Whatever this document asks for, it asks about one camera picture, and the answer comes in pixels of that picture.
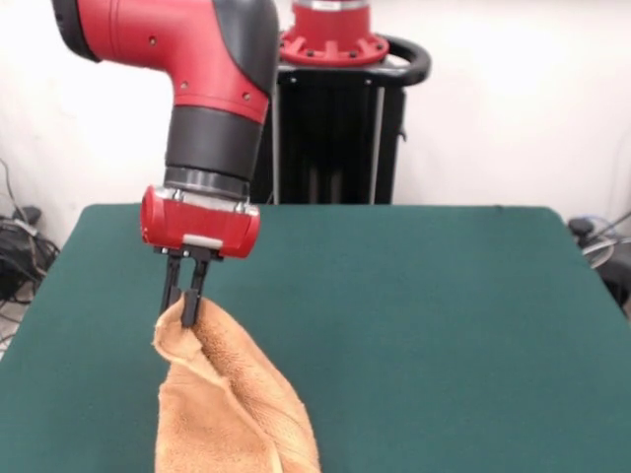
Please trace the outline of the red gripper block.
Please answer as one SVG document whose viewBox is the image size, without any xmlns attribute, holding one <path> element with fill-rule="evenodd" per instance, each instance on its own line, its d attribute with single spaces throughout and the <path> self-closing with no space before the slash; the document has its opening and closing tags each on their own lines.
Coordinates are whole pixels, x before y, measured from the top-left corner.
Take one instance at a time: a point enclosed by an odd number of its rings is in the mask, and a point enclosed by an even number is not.
<svg viewBox="0 0 631 473">
<path fill-rule="evenodd" d="M 259 209 L 247 202 L 225 200 L 150 186 L 140 210 L 140 230 L 145 243 L 180 250 L 186 246 L 216 250 L 223 257 L 246 258 L 260 228 Z M 180 254 L 169 253 L 161 312 L 183 295 L 181 323 L 192 328 L 197 320 L 209 261 L 195 259 L 188 289 L 178 286 Z"/>
</svg>

